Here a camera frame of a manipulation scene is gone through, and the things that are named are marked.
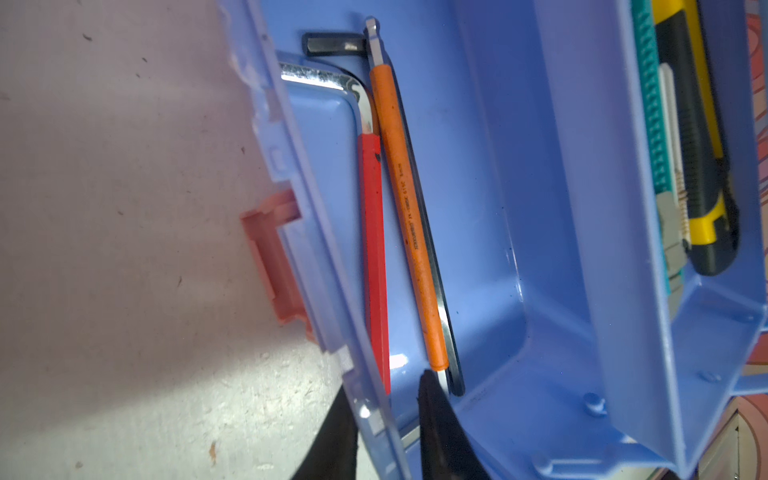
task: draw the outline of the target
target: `red allen key handle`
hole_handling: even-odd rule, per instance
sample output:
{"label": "red allen key handle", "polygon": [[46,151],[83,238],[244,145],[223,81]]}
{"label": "red allen key handle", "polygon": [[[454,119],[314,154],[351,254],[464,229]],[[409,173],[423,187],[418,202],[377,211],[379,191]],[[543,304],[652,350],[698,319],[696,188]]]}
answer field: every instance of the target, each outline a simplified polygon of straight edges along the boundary
{"label": "red allen key handle", "polygon": [[366,322],[373,355],[384,390],[389,395],[389,323],[386,305],[386,262],[384,249],[384,204],[382,202],[381,139],[371,97],[352,74],[327,71],[304,65],[280,64],[282,78],[311,88],[329,88],[352,106],[358,120],[358,162],[360,210],[362,217],[363,278],[365,280]]}

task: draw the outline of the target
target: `toolbox compartment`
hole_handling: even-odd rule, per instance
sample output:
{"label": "toolbox compartment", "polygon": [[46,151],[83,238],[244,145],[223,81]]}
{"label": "toolbox compartment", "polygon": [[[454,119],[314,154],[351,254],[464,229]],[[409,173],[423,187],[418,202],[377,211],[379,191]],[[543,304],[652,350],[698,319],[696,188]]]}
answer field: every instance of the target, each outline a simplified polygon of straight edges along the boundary
{"label": "toolbox compartment", "polygon": [[[629,2],[220,0],[254,134],[300,212],[277,233],[382,478],[420,477],[419,443],[401,438],[429,367],[389,179],[387,398],[362,307],[353,113],[282,82],[278,61],[314,65],[306,31],[381,21],[467,384],[451,401],[491,475],[689,475],[727,400],[768,390],[740,380],[766,317],[744,6],[700,4],[741,244],[719,276],[687,267],[671,321]],[[364,58],[323,61],[367,83]]]}

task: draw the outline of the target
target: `black rubber grip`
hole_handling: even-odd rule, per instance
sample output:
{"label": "black rubber grip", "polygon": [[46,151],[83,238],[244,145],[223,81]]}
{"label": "black rubber grip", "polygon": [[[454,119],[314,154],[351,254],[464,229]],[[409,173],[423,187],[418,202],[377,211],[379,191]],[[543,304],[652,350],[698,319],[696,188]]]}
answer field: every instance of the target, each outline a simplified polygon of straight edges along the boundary
{"label": "black rubber grip", "polygon": [[700,275],[713,276],[723,272],[736,258],[739,235],[727,225],[725,217],[714,221],[717,240],[709,245],[691,245],[688,256]]}
{"label": "black rubber grip", "polygon": [[685,11],[657,24],[656,36],[659,60],[674,73],[688,216],[699,218],[714,208],[723,185],[707,129]]}

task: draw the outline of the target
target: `yellow utility knife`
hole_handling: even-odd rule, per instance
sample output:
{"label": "yellow utility knife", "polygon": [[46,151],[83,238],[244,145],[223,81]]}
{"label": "yellow utility knife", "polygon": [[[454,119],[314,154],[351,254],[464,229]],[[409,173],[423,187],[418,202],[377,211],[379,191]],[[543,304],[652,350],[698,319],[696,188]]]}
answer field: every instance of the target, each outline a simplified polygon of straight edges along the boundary
{"label": "yellow utility knife", "polygon": [[659,61],[674,73],[680,146],[690,218],[688,257],[701,275],[717,275],[736,258],[738,209],[717,122],[696,0],[653,0]]}

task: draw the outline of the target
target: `floor stain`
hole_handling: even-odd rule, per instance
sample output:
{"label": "floor stain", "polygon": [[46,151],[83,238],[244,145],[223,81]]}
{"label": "floor stain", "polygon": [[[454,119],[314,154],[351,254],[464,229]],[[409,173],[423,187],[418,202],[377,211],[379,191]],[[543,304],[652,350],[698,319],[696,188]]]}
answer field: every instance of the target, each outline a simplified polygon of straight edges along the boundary
{"label": "floor stain", "polygon": [[208,449],[208,455],[210,456],[210,461],[213,465],[216,465],[216,442],[210,443],[210,448]]}

